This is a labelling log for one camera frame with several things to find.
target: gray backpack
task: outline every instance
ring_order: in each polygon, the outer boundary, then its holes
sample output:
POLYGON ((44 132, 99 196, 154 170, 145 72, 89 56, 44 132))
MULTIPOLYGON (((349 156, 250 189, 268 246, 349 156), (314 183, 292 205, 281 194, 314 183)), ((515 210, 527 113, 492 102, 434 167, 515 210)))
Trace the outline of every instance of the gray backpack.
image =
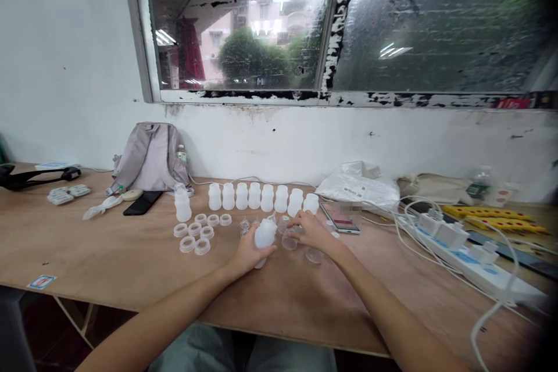
POLYGON ((124 190, 171 191, 177 183, 188 185, 186 163, 178 158, 183 144, 176 127, 169 123, 138 123, 126 143, 124 153, 115 155, 114 182, 107 196, 124 190))

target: round beige object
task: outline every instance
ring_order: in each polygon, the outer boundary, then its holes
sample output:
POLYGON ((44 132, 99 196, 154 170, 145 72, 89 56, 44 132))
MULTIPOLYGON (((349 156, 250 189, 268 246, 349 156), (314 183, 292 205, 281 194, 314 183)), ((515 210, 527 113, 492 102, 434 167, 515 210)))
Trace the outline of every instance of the round beige object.
POLYGON ((144 192, 142 189, 132 189, 131 191, 125 192, 124 195, 122 195, 122 199, 124 201, 135 201, 143 194, 144 192))

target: jeans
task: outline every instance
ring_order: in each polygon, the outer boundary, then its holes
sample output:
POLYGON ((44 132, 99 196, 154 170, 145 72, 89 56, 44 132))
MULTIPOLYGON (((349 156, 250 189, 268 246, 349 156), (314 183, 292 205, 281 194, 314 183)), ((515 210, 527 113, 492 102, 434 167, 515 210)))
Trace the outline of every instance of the jeans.
MULTIPOLYGON (((234 372, 230 330, 191 324, 151 364, 149 372, 234 372)), ((337 372, 332 349, 258 336, 246 372, 337 372)))

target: red cloth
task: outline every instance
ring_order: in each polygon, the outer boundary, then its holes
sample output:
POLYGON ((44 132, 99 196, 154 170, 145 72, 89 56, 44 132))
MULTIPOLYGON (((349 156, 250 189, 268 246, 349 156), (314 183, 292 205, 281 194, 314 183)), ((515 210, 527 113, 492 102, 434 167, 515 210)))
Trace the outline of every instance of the red cloth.
POLYGON ((181 17, 176 23, 178 43, 178 77, 181 89, 201 89, 199 83, 187 83, 186 80, 205 81, 202 52, 199 47, 194 19, 181 17))

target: sticker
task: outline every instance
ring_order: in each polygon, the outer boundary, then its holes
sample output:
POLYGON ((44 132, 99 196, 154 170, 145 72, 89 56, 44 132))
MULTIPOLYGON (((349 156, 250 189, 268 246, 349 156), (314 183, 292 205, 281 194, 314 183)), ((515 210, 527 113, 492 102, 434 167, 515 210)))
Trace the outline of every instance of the sticker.
POLYGON ((41 275, 29 285, 27 285, 27 287, 33 289, 44 289, 47 287, 47 285, 52 283, 54 279, 56 279, 56 276, 41 275))

